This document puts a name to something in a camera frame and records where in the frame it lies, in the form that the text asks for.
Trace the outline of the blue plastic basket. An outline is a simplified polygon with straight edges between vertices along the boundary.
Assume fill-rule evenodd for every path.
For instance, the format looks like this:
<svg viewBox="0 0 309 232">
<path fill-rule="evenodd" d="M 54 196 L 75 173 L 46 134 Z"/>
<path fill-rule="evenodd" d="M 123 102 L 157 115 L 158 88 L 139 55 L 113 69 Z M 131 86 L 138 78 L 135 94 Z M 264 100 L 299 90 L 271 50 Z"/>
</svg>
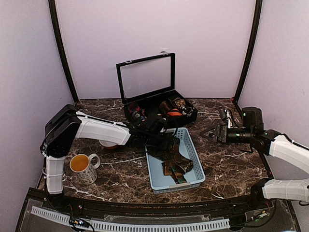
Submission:
<svg viewBox="0 0 309 232">
<path fill-rule="evenodd" d="M 168 129 L 166 141 L 145 147 L 151 187 L 155 194 L 198 187 L 205 174 L 186 128 Z"/>
</svg>

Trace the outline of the camouflage patterned necktie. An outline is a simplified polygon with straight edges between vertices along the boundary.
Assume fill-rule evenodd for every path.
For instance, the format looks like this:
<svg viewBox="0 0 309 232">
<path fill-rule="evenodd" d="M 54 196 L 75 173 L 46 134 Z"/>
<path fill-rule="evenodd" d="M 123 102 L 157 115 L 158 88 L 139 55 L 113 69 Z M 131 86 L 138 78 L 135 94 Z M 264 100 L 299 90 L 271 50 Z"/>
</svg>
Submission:
<svg viewBox="0 0 309 232">
<path fill-rule="evenodd" d="M 149 146 L 150 155 L 162 161 L 164 176 L 170 176 L 176 184 L 186 183 L 184 175 L 190 172 L 194 163 L 180 153 L 180 139 L 171 135 L 160 146 Z"/>
</svg>

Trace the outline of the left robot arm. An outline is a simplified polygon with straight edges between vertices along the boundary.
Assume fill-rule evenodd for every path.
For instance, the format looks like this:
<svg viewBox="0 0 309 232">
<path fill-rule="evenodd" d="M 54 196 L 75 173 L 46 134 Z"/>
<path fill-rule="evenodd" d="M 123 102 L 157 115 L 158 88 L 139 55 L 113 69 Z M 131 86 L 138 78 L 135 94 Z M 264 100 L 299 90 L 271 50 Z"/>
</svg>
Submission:
<svg viewBox="0 0 309 232">
<path fill-rule="evenodd" d="M 105 147 L 126 145 L 159 145 L 164 140 L 166 120 L 150 114 L 135 123 L 113 122 L 77 111 L 72 104 L 61 108 L 45 125 L 40 152 L 45 157 L 46 190 L 49 203 L 58 211 L 68 207 L 63 192 L 64 160 L 77 138 L 98 140 Z"/>
</svg>

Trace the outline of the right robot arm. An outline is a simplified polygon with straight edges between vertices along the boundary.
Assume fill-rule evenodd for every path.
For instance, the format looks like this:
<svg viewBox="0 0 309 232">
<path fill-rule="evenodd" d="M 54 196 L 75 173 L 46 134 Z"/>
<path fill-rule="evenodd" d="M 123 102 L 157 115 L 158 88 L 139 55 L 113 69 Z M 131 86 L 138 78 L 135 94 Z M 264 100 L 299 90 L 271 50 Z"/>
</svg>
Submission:
<svg viewBox="0 0 309 232">
<path fill-rule="evenodd" d="M 242 126 L 239 127 L 229 110 L 220 111 L 222 124 L 216 124 L 200 132 L 200 136 L 214 143 L 249 144 L 250 152 L 255 150 L 259 155 L 272 156 L 284 160 L 295 167 L 309 171 L 309 149 L 296 143 L 285 133 L 275 130 L 264 130 L 261 109 L 244 107 Z M 266 199 L 286 199 L 309 204 L 309 181 L 276 180 L 269 174 L 251 187 L 246 205 L 256 210 Z"/>
</svg>

